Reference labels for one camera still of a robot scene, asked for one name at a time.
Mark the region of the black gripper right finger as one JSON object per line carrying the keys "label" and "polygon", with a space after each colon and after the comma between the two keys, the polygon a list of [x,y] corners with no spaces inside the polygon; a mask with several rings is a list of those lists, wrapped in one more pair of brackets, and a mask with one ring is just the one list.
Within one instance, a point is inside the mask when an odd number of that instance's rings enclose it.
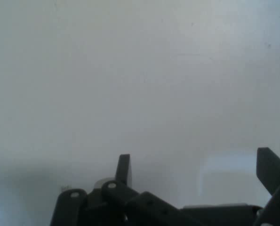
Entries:
{"label": "black gripper right finger", "polygon": [[280,226],[280,158],[268,147],[257,149],[256,175],[271,198],[257,216],[255,226]]}

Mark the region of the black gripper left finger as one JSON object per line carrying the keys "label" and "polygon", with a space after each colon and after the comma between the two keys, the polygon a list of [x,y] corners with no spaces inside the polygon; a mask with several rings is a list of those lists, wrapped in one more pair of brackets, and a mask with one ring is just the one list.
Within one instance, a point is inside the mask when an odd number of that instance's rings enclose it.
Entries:
{"label": "black gripper left finger", "polygon": [[113,179],[90,193],[83,189],[62,192],[57,201],[52,226],[200,226],[164,200],[130,187],[129,154],[119,156]]}

